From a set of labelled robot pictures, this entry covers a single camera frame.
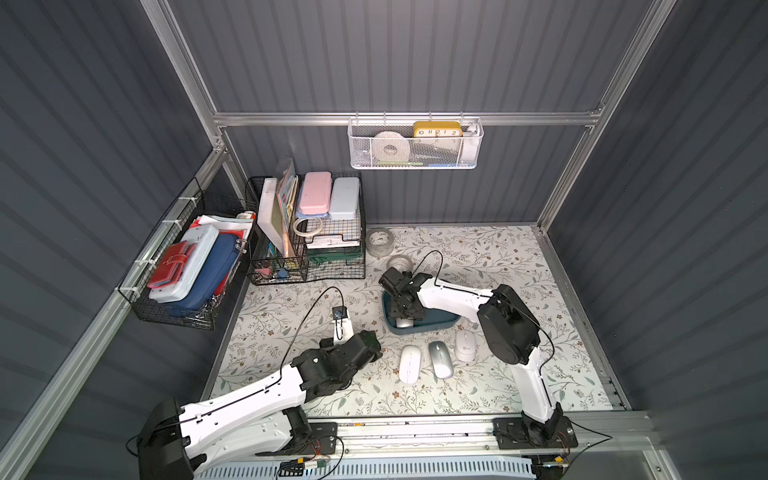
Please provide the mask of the white round computer mouse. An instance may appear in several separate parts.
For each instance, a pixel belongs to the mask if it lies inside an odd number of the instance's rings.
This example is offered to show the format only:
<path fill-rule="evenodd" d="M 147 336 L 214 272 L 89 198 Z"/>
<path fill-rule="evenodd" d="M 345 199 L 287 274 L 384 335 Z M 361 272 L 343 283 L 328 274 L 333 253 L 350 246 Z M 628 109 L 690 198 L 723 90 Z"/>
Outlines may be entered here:
<path fill-rule="evenodd" d="M 455 335 L 454 351 L 458 361 L 472 363 L 477 353 L 475 335 L 468 330 L 458 330 Z"/>

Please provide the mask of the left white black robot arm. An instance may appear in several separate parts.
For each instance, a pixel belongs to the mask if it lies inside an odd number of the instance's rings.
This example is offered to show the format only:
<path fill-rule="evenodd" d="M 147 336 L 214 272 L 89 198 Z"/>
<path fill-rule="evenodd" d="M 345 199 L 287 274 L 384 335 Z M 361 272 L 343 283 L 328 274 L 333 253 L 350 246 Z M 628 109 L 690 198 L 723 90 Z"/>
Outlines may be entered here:
<path fill-rule="evenodd" d="M 376 333 L 362 330 L 342 344 L 306 350 L 272 375 L 212 400 L 162 401 L 136 438 L 139 477 L 192 479 L 218 463 L 277 452 L 291 441 L 302 448 L 308 423 L 300 408 L 348 387 L 381 356 Z"/>

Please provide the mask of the silver grey computer mouse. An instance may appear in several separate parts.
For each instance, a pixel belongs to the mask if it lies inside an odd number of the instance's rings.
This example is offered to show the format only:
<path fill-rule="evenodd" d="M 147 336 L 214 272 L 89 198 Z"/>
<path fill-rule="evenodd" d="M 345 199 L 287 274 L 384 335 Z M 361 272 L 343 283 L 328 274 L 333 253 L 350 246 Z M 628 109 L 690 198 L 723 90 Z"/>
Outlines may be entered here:
<path fill-rule="evenodd" d="M 446 380 L 454 375 L 453 361 L 449 349 L 443 341 L 433 341 L 428 345 L 434 376 Z"/>

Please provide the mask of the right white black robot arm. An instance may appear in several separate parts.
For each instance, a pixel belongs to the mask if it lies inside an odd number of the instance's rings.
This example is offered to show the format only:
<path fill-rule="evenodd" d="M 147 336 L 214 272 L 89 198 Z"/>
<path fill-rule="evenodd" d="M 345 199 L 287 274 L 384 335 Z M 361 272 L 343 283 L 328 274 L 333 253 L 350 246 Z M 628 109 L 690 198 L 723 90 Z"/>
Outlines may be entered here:
<path fill-rule="evenodd" d="M 548 360 L 540 345 L 545 332 L 512 287 L 459 286 L 394 267 L 382 274 L 379 285 L 390 296 L 389 313 L 394 319 L 421 320 L 427 310 L 440 310 L 479 324 L 490 352 L 511 366 L 528 441 L 543 445 L 556 435 L 563 410 L 544 375 Z"/>

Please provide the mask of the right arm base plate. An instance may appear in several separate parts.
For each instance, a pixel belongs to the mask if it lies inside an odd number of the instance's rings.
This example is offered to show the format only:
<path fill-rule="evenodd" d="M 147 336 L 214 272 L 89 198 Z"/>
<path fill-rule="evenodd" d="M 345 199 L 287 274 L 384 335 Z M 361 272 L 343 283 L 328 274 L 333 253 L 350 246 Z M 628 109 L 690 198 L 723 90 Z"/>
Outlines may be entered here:
<path fill-rule="evenodd" d="M 492 420 L 492 435 L 500 450 L 560 449 L 579 446 L 569 418 L 553 417 L 546 423 L 526 416 L 500 417 Z"/>

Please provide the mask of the teal plastic storage box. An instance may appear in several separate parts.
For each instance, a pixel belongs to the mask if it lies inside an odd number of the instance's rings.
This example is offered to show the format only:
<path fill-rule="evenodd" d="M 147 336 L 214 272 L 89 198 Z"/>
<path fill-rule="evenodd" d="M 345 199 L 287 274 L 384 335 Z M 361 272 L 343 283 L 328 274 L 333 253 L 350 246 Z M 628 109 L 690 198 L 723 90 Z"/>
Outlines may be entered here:
<path fill-rule="evenodd" d="M 404 336 L 450 329 L 460 319 L 460 316 L 456 314 L 442 310 L 427 309 L 422 320 L 414 320 L 413 324 L 409 327 L 398 327 L 396 320 L 390 315 L 391 296 L 387 292 L 382 293 L 381 302 L 386 326 L 394 335 Z"/>

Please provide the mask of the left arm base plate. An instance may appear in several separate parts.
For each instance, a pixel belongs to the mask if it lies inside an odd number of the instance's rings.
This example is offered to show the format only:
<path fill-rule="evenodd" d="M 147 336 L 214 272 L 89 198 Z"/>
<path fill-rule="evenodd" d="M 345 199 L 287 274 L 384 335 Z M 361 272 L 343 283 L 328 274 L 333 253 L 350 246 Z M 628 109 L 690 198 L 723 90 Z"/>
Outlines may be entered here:
<path fill-rule="evenodd" d="M 257 457 L 299 455 L 311 457 L 315 454 L 331 455 L 336 452 L 338 424 L 335 422 L 309 423 L 292 435 L 289 443 L 272 452 L 257 453 Z"/>

